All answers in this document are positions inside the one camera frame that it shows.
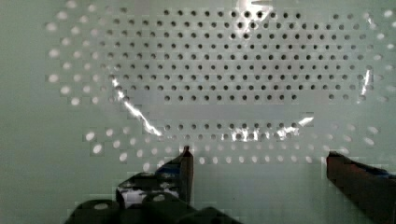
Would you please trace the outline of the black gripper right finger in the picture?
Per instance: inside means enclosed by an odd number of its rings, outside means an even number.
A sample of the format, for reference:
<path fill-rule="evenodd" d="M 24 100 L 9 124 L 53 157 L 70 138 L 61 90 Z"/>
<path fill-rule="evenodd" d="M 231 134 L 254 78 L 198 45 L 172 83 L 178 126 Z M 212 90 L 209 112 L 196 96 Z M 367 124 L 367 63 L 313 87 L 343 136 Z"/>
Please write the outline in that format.
<path fill-rule="evenodd" d="M 395 175 L 331 151 L 327 178 L 375 224 L 395 224 Z"/>

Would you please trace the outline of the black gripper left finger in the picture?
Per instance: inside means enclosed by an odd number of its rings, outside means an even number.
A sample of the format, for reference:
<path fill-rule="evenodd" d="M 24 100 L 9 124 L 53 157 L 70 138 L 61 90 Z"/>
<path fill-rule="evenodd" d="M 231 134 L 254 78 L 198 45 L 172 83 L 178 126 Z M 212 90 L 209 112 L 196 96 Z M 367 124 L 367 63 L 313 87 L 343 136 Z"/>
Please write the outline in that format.
<path fill-rule="evenodd" d="M 155 172 L 142 172 L 118 184 L 116 201 L 121 208 L 140 204 L 150 193 L 170 193 L 189 203 L 193 182 L 193 155 L 184 146 L 174 159 L 161 165 Z"/>

